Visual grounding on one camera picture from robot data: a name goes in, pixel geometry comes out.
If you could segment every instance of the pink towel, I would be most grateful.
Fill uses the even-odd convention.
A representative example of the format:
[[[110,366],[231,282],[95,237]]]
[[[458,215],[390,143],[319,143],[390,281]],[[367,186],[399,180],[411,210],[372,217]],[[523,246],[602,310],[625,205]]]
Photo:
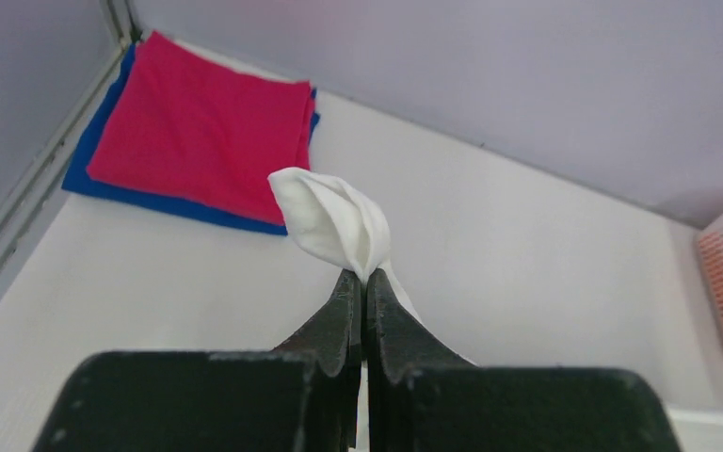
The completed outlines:
[[[137,47],[88,175],[282,225],[267,176],[309,168],[311,91],[237,73],[153,33]]]

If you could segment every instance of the cloth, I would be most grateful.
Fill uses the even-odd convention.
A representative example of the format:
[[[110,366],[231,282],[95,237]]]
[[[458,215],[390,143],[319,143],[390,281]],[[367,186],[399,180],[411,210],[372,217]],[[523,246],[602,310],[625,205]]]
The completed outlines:
[[[243,218],[238,215],[230,214],[216,208],[207,207],[197,202],[191,202],[183,199],[172,198],[169,196],[154,195],[151,193],[142,193],[119,186],[111,186],[91,179],[86,167],[89,164],[95,150],[98,146],[101,135],[104,132],[109,116],[115,105],[118,103],[129,73],[135,62],[135,46],[129,47],[123,61],[120,64],[120,75],[118,79],[109,87],[104,100],[96,110],[87,128],[79,138],[76,149],[73,152],[71,165],[62,181],[62,188],[74,193],[87,195],[93,198],[124,202],[138,207],[143,207],[156,212],[171,214],[178,217],[191,218],[198,221],[216,224],[245,231],[252,231],[264,234],[286,235],[284,226],[275,225],[259,221],[251,218]],[[314,113],[312,115],[311,132],[320,122],[320,115]]]
[[[282,225],[267,176],[309,167],[310,84],[237,73],[159,33],[136,54],[88,175]]]
[[[381,268],[398,302],[422,323],[394,276],[389,224],[378,204],[338,177],[305,169],[282,169],[270,174],[269,181],[287,230],[299,247],[352,270],[362,284]]]

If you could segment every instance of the white cloth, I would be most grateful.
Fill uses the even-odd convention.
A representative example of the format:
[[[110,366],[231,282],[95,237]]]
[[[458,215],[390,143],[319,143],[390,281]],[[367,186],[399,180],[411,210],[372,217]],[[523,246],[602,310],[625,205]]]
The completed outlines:
[[[378,204],[338,177],[301,168],[281,169],[268,180],[299,247],[352,270],[362,284],[381,268],[401,306],[422,323],[392,271],[389,224]]]

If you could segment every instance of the folded blue cloth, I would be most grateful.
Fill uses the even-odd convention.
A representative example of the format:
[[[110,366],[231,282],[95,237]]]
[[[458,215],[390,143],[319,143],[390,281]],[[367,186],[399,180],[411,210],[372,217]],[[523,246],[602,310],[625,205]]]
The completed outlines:
[[[257,233],[286,235],[286,227],[284,226],[239,217],[197,202],[169,196],[153,195],[151,193],[142,193],[118,186],[111,186],[89,178],[86,171],[87,165],[95,154],[96,148],[98,148],[98,142],[106,127],[106,120],[109,119],[109,115],[112,114],[112,110],[115,109],[115,105],[118,103],[123,89],[126,87],[126,81],[129,79],[129,73],[132,70],[134,62],[135,46],[132,45],[120,63],[120,76],[112,86],[109,87],[104,100],[79,138],[79,143],[76,145],[76,150],[73,152],[71,158],[71,165],[68,167],[68,172],[62,181],[62,189],[94,198],[125,202],[157,212],[192,218],[219,226],[227,226]],[[315,95],[316,90],[313,90],[312,97]],[[320,115],[314,113],[312,116],[310,139],[319,121]]]

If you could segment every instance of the white backdrop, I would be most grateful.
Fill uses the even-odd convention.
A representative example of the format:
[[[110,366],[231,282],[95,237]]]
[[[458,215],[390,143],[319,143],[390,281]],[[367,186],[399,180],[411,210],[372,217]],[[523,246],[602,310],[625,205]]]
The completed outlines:
[[[0,205],[116,46],[100,2],[0,0]]]
[[[723,1],[137,0],[140,20],[702,225]]]

